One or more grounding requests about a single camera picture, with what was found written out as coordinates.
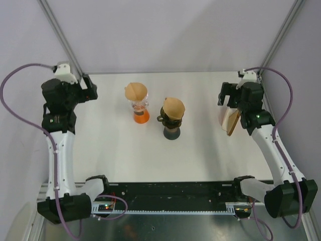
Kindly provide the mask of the brown coffee filter stack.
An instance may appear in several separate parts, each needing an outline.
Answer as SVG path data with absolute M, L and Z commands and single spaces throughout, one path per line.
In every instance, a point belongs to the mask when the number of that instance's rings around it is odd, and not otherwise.
M 219 112 L 219 123 L 222 130 L 226 132 L 227 136 L 231 136 L 239 121 L 240 111 L 235 108 L 224 106 Z

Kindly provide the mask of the single brown coffee filter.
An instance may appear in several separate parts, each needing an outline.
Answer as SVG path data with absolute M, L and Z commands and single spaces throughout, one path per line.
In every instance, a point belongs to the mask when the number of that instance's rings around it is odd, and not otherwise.
M 131 82 L 125 88 L 125 97 L 131 101 L 142 101 L 147 96 L 147 88 L 139 82 Z

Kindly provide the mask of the dark green dripper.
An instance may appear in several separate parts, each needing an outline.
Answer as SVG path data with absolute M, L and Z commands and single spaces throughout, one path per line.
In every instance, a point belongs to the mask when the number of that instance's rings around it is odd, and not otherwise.
M 164 108 L 161 107 L 160 115 L 156 118 L 158 122 L 161 122 L 164 127 L 168 129 L 179 128 L 182 125 L 183 118 L 180 119 L 170 119 L 170 117 L 165 113 Z

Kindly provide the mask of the clear glass dripper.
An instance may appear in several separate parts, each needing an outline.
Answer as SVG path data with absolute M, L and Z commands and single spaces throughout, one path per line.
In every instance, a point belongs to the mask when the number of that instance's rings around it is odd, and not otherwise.
M 131 107 L 133 109 L 134 114 L 136 115 L 143 115 L 144 112 L 147 110 L 147 107 L 149 106 L 148 103 L 148 95 L 146 95 L 142 100 L 130 100 Z

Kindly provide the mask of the orange glass flask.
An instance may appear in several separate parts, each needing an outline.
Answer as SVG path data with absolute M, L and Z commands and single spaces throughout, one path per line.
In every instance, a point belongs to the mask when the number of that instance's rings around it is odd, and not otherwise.
M 148 110 L 144 110 L 144 111 L 135 111 L 134 115 L 133 115 L 134 121 L 138 124 L 144 124 L 146 122 L 149 121 L 150 115 Z

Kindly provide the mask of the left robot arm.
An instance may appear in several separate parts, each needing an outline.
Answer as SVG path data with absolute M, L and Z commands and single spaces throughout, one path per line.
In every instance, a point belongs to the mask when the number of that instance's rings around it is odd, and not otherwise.
M 89 177 L 81 188 L 76 187 L 73 172 L 76 105 L 98 98 L 97 86 L 83 75 L 86 88 L 57 78 L 41 85 L 45 99 L 42 128 L 49 149 L 49 180 L 46 199 L 37 204 L 37 211 L 53 224 L 88 218 L 96 198 L 104 201 L 111 189 L 105 175 Z

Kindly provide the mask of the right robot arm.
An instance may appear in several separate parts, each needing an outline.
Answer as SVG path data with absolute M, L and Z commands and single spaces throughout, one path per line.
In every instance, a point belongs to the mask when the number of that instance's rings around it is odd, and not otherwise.
M 259 146 L 273 178 L 273 184 L 267 184 L 253 176 L 237 177 L 231 195 L 236 201 L 251 197 L 264 203 L 273 218 L 307 213 L 318 191 L 317 184 L 298 170 L 281 139 L 273 133 L 275 121 L 262 107 L 263 95 L 263 87 L 255 82 L 241 87 L 224 82 L 219 93 L 218 105 L 223 105 L 228 96 L 227 106 L 240 111 L 241 126 Z

